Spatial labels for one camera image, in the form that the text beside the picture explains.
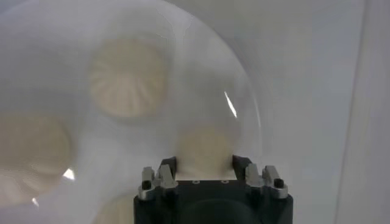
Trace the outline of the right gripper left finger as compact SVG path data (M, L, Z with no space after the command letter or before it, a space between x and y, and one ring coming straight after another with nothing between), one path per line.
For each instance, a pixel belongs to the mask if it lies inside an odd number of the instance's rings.
M142 201L154 200L160 192L164 197L170 197L177 193L178 182L175 179L177 171L176 157L163 159L157 170L152 167L144 167L142 170L142 182L138 187L138 198Z

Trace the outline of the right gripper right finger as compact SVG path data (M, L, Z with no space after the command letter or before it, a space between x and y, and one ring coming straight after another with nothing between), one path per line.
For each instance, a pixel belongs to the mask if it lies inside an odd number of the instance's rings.
M275 166L265 166L261 172L249 158L233 155L232 167L237 180L244 181L250 190L266 189L272 198L282 200L288 198L288 186L280 177Z

